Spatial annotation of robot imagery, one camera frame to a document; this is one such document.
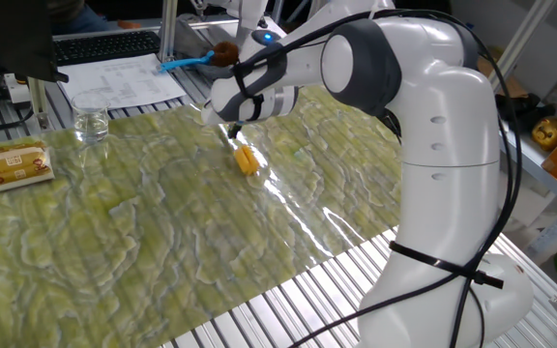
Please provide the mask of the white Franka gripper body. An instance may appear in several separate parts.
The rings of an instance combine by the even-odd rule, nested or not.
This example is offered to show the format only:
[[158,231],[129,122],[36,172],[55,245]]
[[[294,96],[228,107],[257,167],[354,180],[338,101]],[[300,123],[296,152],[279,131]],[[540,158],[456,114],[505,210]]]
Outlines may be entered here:
[[240,108],[244,100],[240,97],[230,99],[212,97],[201,110],[202,121],[207,125],[235,123],[240,121]]

